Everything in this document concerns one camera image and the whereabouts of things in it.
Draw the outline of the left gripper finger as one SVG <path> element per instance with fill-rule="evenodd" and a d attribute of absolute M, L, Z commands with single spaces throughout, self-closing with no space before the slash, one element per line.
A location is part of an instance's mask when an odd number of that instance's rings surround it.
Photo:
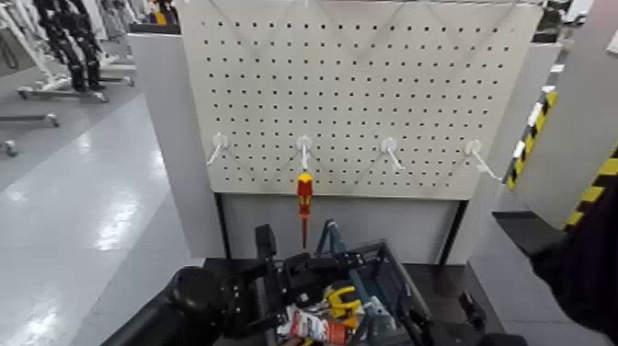
<path fill-rule="evenodd" d="M 257 276 L 275 281 L 278 268 L 275 261 L 277 254 L 276 239 L 269 224 L 255 228 L 257 247 Z"/>
<path fill-rule="evenodd" d="M 358 252 L 335 253 L 326 257 L 303 252 L 284 261 L 284 273 L 290 283 L 317 283 L 339 280 L 349 271 L 368 264 L 370 262 Z"/>

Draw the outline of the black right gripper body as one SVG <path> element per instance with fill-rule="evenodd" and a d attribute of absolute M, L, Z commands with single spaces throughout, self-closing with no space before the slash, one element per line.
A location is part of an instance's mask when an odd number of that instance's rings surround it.
<path fill-rule="evenodd" d="M 527 346 L 521 335 L 485 332 L 465 323 L 436 322 L 431 327 L 432 344 L 438 346 Z"/>

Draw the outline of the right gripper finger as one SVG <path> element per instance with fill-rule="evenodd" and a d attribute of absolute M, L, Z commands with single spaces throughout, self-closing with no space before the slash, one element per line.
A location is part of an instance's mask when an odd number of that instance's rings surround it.
<path fill-rule="evenodd" d="M 486 312 L 483 307 L 466 291 L 460 293 L 458 301 L 465 313 L 467 323 L 476 330 L 483 330 L 486 327 Z"/>
<path fill-rule="evenodd" d="M 406 297 L 398 298 L 398 321 L 416 346 L 433 346 L 432 321 L 421 315 Z"/>

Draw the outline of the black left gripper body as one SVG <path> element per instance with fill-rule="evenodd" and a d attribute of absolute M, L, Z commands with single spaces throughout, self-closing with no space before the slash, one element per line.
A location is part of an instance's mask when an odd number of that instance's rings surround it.
<path fill-rule="evenodd" d="M 223 335 L 244 339 L 289 321 L 290 306 L 309 306 L 309 259 L 254 260 L 231 276 L 224 287 L 227 299 Z"/>

